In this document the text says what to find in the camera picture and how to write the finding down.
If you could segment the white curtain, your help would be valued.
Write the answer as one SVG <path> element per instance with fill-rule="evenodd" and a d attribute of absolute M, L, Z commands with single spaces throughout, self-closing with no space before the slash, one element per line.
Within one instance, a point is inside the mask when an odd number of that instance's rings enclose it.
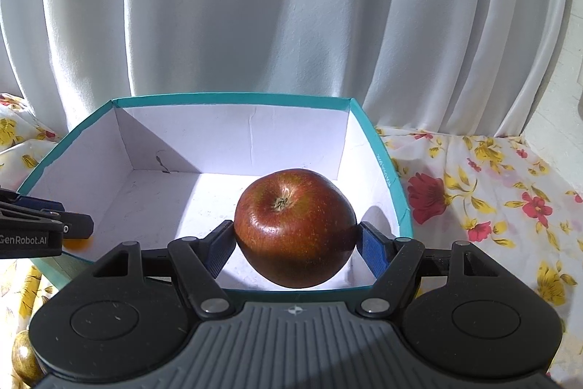
<path fill-rule="evenodd" d="M 566 0 L 1 0 L 1 86 L 58 132 L 110 99 L 349 97 L 376 124 L 523 128 Z"/>

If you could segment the teal cardboard box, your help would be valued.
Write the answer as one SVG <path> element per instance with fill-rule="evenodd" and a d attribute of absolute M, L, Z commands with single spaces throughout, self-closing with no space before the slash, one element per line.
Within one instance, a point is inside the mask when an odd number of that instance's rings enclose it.
<path fill-rule="evenodd" d="M 191 93 L 109 101 L 39 162 L 20 193 L 88 214 L 84 245 L 36 265 L 57 287 L 124 241 L 159 249 L 232 219 L 260 177 L 301 168 L 327 177 L 358 220 L 411 237 L 405 192 L 383 141 L 353 99 Z"/>

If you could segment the red apple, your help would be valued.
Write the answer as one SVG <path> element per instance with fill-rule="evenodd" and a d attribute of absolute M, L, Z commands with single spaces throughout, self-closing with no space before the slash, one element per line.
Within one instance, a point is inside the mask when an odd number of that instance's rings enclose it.
<path fill-rule="evenodd" d="M 234 213 L 244 257 L 261 276 L 287 288 L 319 285 L 351 257 L 358 221 L 331 181 L 307 169 L 286 169 L 246 188 Z"/>

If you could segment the green pear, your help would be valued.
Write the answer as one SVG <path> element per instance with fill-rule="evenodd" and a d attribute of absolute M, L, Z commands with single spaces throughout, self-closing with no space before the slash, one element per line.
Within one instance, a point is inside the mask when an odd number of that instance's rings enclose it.
<path fill-rule="evenodd" d="M 15 374 L 27 386 L 34 387 L 43 379 L 44 372 L 32 349 L 28 330 L 22 330 L 15 336 L 11 360 Z"/>

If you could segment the floral bed sheet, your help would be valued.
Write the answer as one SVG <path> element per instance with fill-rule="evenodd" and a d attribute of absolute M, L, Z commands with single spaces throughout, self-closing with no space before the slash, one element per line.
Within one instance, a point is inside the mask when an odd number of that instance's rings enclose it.
<path fill-rule="evenodd" d="M 582 190 L 520 137 L 374 127 L 405 192 L 411 237 L 434 248 L 468 240 L 558 312 L 563 340 L 551 377 L 582 384 Z M 1 98 L 1 185 L 20 192 L 67 134 L 20 98 Z"/>

